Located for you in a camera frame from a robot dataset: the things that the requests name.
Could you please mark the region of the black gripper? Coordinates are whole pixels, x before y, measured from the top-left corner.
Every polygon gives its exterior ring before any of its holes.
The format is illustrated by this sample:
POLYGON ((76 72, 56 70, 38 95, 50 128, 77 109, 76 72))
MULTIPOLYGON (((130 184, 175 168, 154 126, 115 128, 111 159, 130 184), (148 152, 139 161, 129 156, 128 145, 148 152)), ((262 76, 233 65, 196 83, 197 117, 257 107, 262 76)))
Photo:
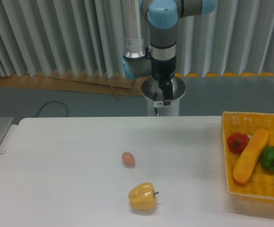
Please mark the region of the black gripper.
POLYGON ((170 105, 172 100, 172 82, 176 69, 176 56, 168 60, 158 60, 151 57, 152 77, 159 80, 159 88, 163 91, 164 105, 170 105))

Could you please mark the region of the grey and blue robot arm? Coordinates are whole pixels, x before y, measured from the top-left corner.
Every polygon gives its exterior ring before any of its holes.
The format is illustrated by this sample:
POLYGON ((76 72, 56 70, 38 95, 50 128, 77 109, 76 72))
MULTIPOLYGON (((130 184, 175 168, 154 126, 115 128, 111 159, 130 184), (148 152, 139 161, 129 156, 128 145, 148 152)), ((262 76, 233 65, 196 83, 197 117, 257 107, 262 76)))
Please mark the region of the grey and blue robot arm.
POLYGON ((185 93, 175 78, 180 18, 208 14, 215 0, 123 0, 125 49, 122 66, 129 79, 151 78, 142 93, 154 106, 170 105, 185 93))

